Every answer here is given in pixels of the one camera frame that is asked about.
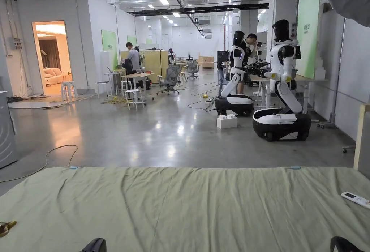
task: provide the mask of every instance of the green panel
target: green panel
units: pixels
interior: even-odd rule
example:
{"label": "green panel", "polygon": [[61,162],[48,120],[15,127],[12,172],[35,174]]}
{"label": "green panel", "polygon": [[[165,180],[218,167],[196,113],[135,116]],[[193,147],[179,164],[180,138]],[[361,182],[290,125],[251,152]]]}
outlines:
{"label": "green panel", "polygon": [[109,51],[112,58],[111,70],[118,65],[117,40],[115,32],[102,30],[103,50]]}
{"label": "green panel", "polygon": [[298,4],[297,39],[302,59],[297,60],[297,74],[314,78],[320,0],[300,0]]}
{"label": "green panel", "polygon": [[136,37],[133,37],[133,36],[127,36],[127,41],[128,42],[131,42],[133,47],[137,46],[137,41],[136,41]]}

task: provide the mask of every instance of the curtain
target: curtain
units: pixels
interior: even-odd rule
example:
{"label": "curtain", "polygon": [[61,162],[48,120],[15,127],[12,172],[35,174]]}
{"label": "curtain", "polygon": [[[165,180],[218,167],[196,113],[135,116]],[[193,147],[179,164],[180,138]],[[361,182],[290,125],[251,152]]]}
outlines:
{"label": "curtain", "polygon": [[57,40],[39,40],[38,42],[40,49],[46,53],[44,55],[41,52],[44,68],[59,68],[61,70]]}

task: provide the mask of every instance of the sofa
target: sofa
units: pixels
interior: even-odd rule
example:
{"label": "sofa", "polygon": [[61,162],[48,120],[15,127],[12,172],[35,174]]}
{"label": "sofa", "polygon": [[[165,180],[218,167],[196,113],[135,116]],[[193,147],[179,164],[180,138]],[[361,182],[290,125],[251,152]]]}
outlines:
{"label": "sofa", "polygon": [[59,68],[47,68],[44,69],[44,79],[46,84],[54,85],[63,81],[72,81],[72,74],[62,72]]}

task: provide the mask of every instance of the man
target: man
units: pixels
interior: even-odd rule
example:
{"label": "man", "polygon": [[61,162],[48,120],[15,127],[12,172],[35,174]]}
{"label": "man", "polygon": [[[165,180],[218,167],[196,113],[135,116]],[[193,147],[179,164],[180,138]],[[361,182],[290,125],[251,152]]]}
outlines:
{"label": "man", "polygon": [[140,69],[139,52],[135,50],[131,42],[126,43],[126,48],[128,49],[127,59],[131,59],[133,70]]}
{"label": "man", "polygon": [[[247,47],[247,44],[249,46],[253,46],[253,51]],[[245,56],[244,56],[244,60],[243,60],[243,65],[246,65],[247,62],[248,62],[248,57],[250,58],[253,58],[255,56],[255,53],[256,53],[256,47],[257,47],[257,35],[256,34],[253,34],[253,33],[250,33],[248,35],[247,38],[244,39],[244,41],[242,42],[242,46],[241,48],[245,51]],[[232,66],[234,65],[233,62],[234,61],[234,58],[233,56],[231,56],[231,64]],[[247,76],[244,76],[240,79],[238,85],[237,85],[237,94],[243,94],[244,92],[244,83],[246,81],[246,78]]]}

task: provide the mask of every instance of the concrete floor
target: concrete floor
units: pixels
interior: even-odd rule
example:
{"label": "concrete floor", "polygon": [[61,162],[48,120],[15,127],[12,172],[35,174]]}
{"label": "concrete floor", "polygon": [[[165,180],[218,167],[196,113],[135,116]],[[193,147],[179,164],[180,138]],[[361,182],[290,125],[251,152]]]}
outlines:
{"label": "concrete floor", "polygon": [[[24,176],[41,168],[45,154],[65,144],[78,145],[72,166],[176,166],[197,168],[264,168],[278,166],[353,165],[354,153],[341,147],[352,141],[337,129],[312,125],[305,142],[266,142],[253,131],[251,117],[238,128],[216,127],[216,111],[191,109],[191,94],[218,88],[212,70],[180,87],[180,95],[154,95],[148,106],[128,110],[125,104],[101,104],[97,97],[50,110],[11,110],[20,161],[0,170],[0,180]],[[152,93],[159,90],[153,87]],[[256,91],[250,88],[245,93]],[[202,102],[192,107],[205,108]],[[48,156],[47,167],[67,166],[74,147]],[[0,184],[0,195],[21,180]]]}

